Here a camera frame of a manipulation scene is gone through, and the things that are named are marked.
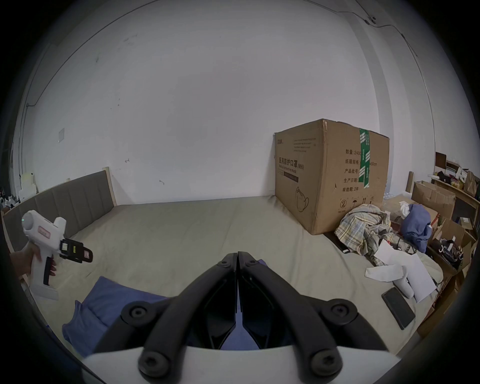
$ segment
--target upholstered headboard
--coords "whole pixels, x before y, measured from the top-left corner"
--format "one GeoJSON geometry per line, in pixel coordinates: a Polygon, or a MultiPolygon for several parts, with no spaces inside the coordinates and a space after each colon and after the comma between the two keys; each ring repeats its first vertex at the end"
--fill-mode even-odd
{"type": "Polygon", "coordinates": [[[22,216],[32,209],[51,222],[59,216],[67,220],[65,237],[69,238],[110,212],[115,205],[109,169],[104,168],[38,193],[5,213],[2,217],[5,237],[13,251],[24,247],[27,238],[22,229],[22,216]]]}

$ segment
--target cardboard box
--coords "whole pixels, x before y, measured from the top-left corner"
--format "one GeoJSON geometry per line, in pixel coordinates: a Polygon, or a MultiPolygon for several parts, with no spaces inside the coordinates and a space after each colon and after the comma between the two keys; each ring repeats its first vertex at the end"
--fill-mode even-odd
{"type": "MultiPolygon", "coordinates": [[[[384,200],[384,203],[382,205],[382,211],[390,212],[391,221],[401,222],[401,220],[398,220],[398,216],[400,216],[400,202],[402,201],[408,204],[418,204],[416,201],[409,199],[408,197],[405,197],[403,195],[398,195],[390,199],[384,200]]],[[[425,210],[430,214],[430,223],[435,224],[438,212],[422,204],[420,205],[425,208],[425,210]]]]}
{"type": "Polygon", "coordinates": [[[423,321],[423,323],[420,324],[417,329],[417,332],[422,338],[425,338],[443,319],[445,313],[455,301],[458,292],[460,291],[462,282],[463,279],[460,276],[450,279],[440,297],[435,302],[435,309],[433,313],[428,316],[428,318],[423,321]]]}
{"type": "Polygon", "coordinates": [[[412,199],[417,203],[437,211],[445,218],[452,218],[456,196],[453,192],[445,188],[427,181],[415,182],[412,199]]]}
{"type": "Polygon", "coordinates": [[[452,220],[445,219],[437,228],[436,232],[433,234],[433,237],[429,240],[427,254],[432,257],[432,259],[440,266],[444,273],[444,278],[447,276],[455,276],[458,272],[470,264],[472,246],[474,243],[475,239],[464,228],[462,228],[461,225],[453,222],[452,220]],[[463,250],[463,260],[458,269],[453,268],[453,266],[441,254],[438,254],[432,247],[430,247],[432,239],[439,240],[441,238],[453,240],[454,236],[455,245],[457,247],[462,247],[463,250]]]}
{"type": "Polygon", "coordinates": [[[382,206],[389,139],[330,120],[275,134],[275,195],[312,235],[361,204],[382,206]]]}

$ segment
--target black device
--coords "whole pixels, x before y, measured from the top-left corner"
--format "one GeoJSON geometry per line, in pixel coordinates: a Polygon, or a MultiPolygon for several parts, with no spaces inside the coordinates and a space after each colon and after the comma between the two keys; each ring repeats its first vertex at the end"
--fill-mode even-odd
{"type": "Polygon", "coordinates": [[[143,347],[138,370],[175,383],[185,346],[220,349],[235,328],[237,293],[243,327],[259,349],[294,345],[305,383],[328,383],[342,369],[337,346],[387,350],[355,305],[299,294],[247,252],[230,253],[178,296],[127,304],[94,353],[143,347]]]}
{"type": "Polygon", "coordinates": [[[389,289],[382,295],[382,299],[395,317],[400,329],[405,329],[415,319],[415,314],[397,288],[389,289]]]}

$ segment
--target open cardboard box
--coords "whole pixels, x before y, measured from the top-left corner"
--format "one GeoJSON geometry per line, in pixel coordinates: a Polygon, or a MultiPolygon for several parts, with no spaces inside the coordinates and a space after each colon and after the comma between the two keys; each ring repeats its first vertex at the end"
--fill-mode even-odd
{"type": "Polygon", "coordinates": [[[445,278],[456,275],[463,268],[470,264],[471,252],[474,247],[475,239],[461,225],[453,222],[450,219],[443,218],[441,219],[441,225],[438,226],[433,236],[430,237],[428,241],[427,254],[432,257],[432,259],[441,267],[445,278]],[[430,246],[433,239],[453,240],[454,237],[455,245],[457,247],[460,246],[463,249],[463,261],[458,269],[455,269],[442,255],[438,254],[430,246]]]}
{"type": "MultiPolygon", "coordinates": [[[[398,195],[395,197],[392,197],[390,199],[384,200],[384,203],[382,205],[382,211],[388,211],[390,212],[390,220],[392,221],[392,227],[394,227],[394,223],[400,227],[403,219],[400,214],[400,202],[406,202],[408,204],[419,204],[416,201],[409,199],[408,197],[405,197],[403,195],[398,195]]],[[[435,232],[438,224],[438,213],[434,209],[431,209],[423,204],[420,204],[425,208],[425,210],[430,214],[430,223],[432,225],[432,232],[435,232]]]]}

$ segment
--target beige bed sheet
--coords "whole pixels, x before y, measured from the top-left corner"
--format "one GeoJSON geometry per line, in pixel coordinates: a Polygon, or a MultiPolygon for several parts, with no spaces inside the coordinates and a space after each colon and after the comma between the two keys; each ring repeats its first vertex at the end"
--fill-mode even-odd
{"type": "MultiPolygon", "coordinates": [[[[264,259],[303,295],[352,301],[394,354],[425,318],[436,295],[420,303],[407,300],[415,320],[401,330],[381,297],[393,284],[366,278],[365,268],[372,265],[365,257],[343,254],[324,235],[310,235],[274,196],[117,206],[74,239],[93,251],[93,262],[57,260],[51,285],[60,299],[37,300],[51,329],[70,350],[61,326],[72,319],[75,300],[83,301],[100,276],[174,296],[236,251],[264,259]]],[[[441,273],[437,264],[430,264],[441,273]]]]}

